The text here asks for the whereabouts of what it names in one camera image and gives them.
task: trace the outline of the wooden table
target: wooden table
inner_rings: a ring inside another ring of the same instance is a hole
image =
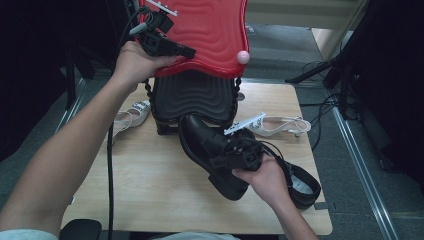
[[[265,112],[274,116],[301,116],[291,85],[242,83],[246,98],[239,102],[235,121]],[[144,86],[122,109],[146,100]],[[113,147],[115,190],[114,229],[122,231],[206,231],[234,234],[282,234],[277,217],[249,187],[238,201],[224,198],[209,182],[208,173],[192,162],[178,136],[159,136],[154,118],[118,134]],[[267,138],[284,158],[303,167],[315,178],[317,169],[307,134],[284,132]],[[102,147],[81,188],[69,206],[63,226],[76,218],[98,220],[108,227],[106,147]],[[324,202],[321,192],[317,202]],[[318,235],[328,235],[332,225],[328,210],[311,207],[302,215]]]

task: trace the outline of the black shoe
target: black shoe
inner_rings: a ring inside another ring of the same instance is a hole
[[[199,116],[193,114],[183,116],[178,128],[181,146],[187,156],[210,174],[209,181],[225,198],[239,200],[249,184],[234,176],[231,169],[224,167],[226,163],[221,161],[221,155],[234,139],[254,139],[253,134],[246,130],[227,137],[218,131],[219,128],[208,127]]]

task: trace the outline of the red cushion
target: red cushion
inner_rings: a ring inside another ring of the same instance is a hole
[[[240,77],[246,65],[238,62],[237,54],[249,51],[244,21],[246,1],[159,0],[171,11],[178,12],[177,17],[168,14],[174,26],[166,36],[171,41],[194,48],[196,54],[193,59],[178,57],[173,65],[159,69],[155,77],[188,69],[221,78]],[[158,11],[158,7],[146,0],[139,0],[139,4]]]

